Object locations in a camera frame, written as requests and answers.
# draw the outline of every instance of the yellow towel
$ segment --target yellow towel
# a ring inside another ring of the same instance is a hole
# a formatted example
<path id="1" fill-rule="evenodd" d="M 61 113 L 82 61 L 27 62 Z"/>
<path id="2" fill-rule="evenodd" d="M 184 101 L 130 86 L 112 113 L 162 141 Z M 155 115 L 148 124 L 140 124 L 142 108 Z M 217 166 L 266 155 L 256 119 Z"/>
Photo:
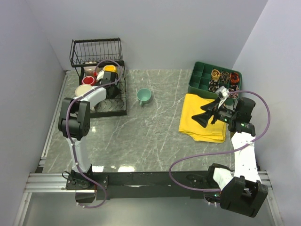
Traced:
<path id="1" fill-rule="evenodd" d="M 203 99 L 198 95 L 186 94 L 182 115 L 180 119 L 179 132 L 190 135 L 195 141 L 206 141 L 214 143 L 222 143 L 226 137 L 226 124 L 217 121 L 211 125 L 213 117 L 208 122 L 208 126 L 203 128 L 200 124 L 194 121 L 191 117 L 196 114 L 201 114 L 205 111 L 201 106 L 213 102 L 212 99 Z"/>

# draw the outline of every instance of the black wire dish rack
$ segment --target black wire dish rack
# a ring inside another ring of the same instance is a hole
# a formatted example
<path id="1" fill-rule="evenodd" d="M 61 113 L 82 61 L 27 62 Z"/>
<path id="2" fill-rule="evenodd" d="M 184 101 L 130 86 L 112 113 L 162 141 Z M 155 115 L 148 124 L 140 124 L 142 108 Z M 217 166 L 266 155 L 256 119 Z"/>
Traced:
<path id="1" fill-rule="evenodd" d="M 79 85 L 85 77 L 84 67 L 96 66 L 100 61 L 108 59 L 116 61 L 122 68 L 123 76 L 118 83 L 120 94 L 113 99 L 106 99 L 95 106 L 94 110 L 91 111 L 91 118 L 127 114 L 126 69 L 122 58 L 121 40 L 120 38 L 72 40 L 70 62 L 79 76 Z M 103 68 L 106 65 L 117 66 L 115 63 L 108 61 L 100 64 L 99 67 Z"/>

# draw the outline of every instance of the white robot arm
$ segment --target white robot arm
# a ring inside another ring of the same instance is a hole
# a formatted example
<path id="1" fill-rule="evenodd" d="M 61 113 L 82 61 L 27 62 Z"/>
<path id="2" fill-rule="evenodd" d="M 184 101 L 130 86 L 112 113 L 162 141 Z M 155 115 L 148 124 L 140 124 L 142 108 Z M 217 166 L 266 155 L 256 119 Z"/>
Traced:
<path id="1" fill-rule="evenodd" d="M 234 174 L 228 167 L 219 164 L 213 164 L 208 171 L 222 191 L 219 197 L 221 208 L 255 217 L 268 195 L 268 188 L 261 183 L 258 175 L 252 142 L 255 139 L 255 127 L 250 123 L 250 119 L 255 102 L 241 97 L 235 109 L 234 106 L 231 109 L 224 105 L 228 98 L 228 90 L 220 87 L 216 94 L 219 99 L 202 106 L 201 109 L 205 113 L 194 115 L 192 119 L 204 128 L 212 116 L 211 124 L 217 120 L 229 124 L 228 130 L 234 133 L 231 139 L 234 149 L 244 148 L 234 153 Z"/>
<path id="2" fill-rule="evenodd" d="M 76 156 L 78 159 L 78 163 L 80 168 L 82 169 L 83 173 L 88 173 L 91 170 L 91 162 L 88 157 L 87 153 L 87 146 L 86 146 L 86 135 L 90 129 L 90 117 L 89 112 L 90 109 L 98 104 L 99 102 L 106 99 L 107 90 L 105 88 L 99 88 L 83 98 L 78 105 L 75 105 L 73 109 L 74 112 L 78 112 L 77 117 L 70 117 L 69 118 L 69 130 L 71 132 L 71 137 L 74 141 Z M 60 114 L 60 124 L 59 130 L 63 132 L 64 137 L 70 147 L 70 152 L 72 156 L 72 170 L 76 173 L 79 173 L 74 160 L 73 150 L 71 146 L 71 141 L 67 138 L 66 131 L 65 131 L 65 118 L 67 115 L 67 108 L 72 101 L 72 98 L 65 98 L 62 103 L 62 111 Z"/>

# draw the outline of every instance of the gray marble surface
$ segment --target gray marble surface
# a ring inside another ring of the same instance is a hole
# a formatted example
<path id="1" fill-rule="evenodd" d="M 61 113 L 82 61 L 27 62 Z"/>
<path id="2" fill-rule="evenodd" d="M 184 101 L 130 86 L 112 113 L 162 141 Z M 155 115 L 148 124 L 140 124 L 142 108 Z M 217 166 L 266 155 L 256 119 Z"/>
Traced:
<path id="1" fill-rule="evenodd" d="M 178 132 L 191 70 L 127 71 L 127 115 L 91 120 L 87 151 L 94 171 L 167 171 L 176 160 L 197 153 L 228 151 L 230 133 L 221 144 L 195 142 Z M 76 72 L 67 78 L 63 98 L 74 97 Z M 136 93 L 152 91 L 149 104 L 140 107 Z M 43 173 L 71 170 L 71 154 L 66 139 L 58 131 L 57 118 Z M 199 157 L 183 161 L 174 170 L 207 170 L 212 163 L 234 169 L 234 154 Z"/>

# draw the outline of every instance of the green mug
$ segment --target green mug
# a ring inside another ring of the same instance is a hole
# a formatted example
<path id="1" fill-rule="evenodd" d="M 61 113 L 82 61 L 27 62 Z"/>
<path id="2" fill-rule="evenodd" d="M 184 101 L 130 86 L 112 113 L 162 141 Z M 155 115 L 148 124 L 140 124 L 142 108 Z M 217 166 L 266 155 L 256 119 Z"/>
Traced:
<path id="1" fill-rule="evenodd" d="M 151 91 L 149 89 L 143 88 L 137 92 L 137 98 L 139 100 L 140 106 L 149 102 L 151 98 Z"/>

